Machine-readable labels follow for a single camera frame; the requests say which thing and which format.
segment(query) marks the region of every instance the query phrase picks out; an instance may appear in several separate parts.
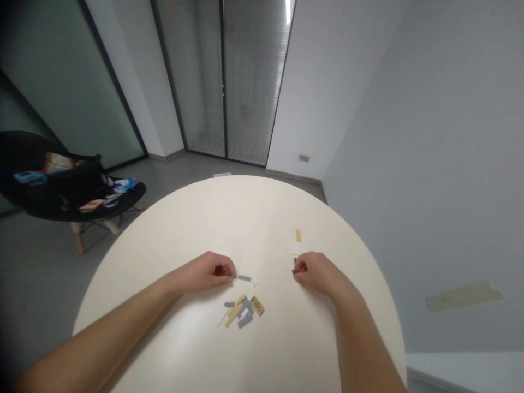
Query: wooden chair leg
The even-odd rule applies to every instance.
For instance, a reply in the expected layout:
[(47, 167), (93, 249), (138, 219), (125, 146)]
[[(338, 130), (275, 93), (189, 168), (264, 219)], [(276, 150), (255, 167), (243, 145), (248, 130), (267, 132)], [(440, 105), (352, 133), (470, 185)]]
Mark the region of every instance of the wooden chair leg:
[(142, 205), (140, 205), (140, 204), (134, 204), (133, 207), (134, 207), (135, 209), (140, 210), (141, 212), (143, 212), (143, 211), (146, 210), (146, 209), (144, 209), (144, 207), (143, 207)]
[(82, 233), (75, 234), (76, 237), (76, 246), (78, 247), (78, 252), (81, 255), (84, 255), (86, 253), (86, 250), (84, 249), (84, 240), (82, 239)]
[(81, 255), (84, 255), (86, 253), (86, 250), (84, 248), (84, 240), (82, 238), (82, 225), (80, 223), (71, 223), (71, 230), (75, 234), (78, 252)]
[(121, 233), (120, 228), (111, 220), (104, 220), (105, 226), (113, 233), (113, 235), (119, 235)]

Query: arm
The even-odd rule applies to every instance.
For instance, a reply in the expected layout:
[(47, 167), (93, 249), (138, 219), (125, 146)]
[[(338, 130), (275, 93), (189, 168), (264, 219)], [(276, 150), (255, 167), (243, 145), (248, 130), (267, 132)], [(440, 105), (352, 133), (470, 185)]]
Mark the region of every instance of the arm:
[(168, 273), (34, 364), (16, 392), (97, 392), (162, 311), (185, 293), (231, 283), (231, 259), (206, 252)]
[(329, 297), (337, 314), (338, 361), (343, 392), (406, 389), (364, 298), (324, 254), (308, 252), (295, 262), (295, 280)]

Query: white round table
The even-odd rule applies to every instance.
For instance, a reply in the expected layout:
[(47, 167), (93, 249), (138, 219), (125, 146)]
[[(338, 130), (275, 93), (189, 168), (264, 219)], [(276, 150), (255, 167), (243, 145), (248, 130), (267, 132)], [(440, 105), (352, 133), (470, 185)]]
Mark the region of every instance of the white round table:
[[(296, 242), (300, 229), (302, 242)], [(118, 238), (87, 289), (74, 334), (163, 274), (211, 250), (231, 257), (232, 287), (185, 297), (114, 387), (115, 392), (338, 392), (335, 323), (326, 298), (293, 280), (290, 247), (322, 251), (364, 296), (402, 380), (404, 342), (373, 256), (317, 198), (256, 176), (204, 180), (169, 194)], [(239, 329), (217, 326), (224, 302), (256, 295), (265, 311)]]

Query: chair leg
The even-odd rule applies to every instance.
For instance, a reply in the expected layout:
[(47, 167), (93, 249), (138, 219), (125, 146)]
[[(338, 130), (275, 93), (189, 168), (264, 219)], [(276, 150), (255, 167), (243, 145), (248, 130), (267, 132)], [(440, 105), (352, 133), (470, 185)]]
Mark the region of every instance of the chair leg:
[(119, 235), (121, 233), (120, 228), (111, 220), (104, 220), (105, 226), (113, 233), (113, 235)]
[(84, 249), (84, 240), (82, 238), (82, 225), (80, 223), (71, 223), (71, 230), (76, 237), (76, 246), (78, 247), (78, 252), (84, 255), (86, 250)]

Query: forearm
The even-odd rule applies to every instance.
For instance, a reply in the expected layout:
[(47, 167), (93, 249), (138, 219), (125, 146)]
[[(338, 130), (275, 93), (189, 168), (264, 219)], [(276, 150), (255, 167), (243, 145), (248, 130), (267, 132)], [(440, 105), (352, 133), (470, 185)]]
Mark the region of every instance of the forearm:
[(154, 282), (24, 372), (17, 392), (97, 392), (151, 327), (178, 299), (165, 279)]
[(348, 288), (332, 300), (343, 392), (406, 392), (358, 290)]

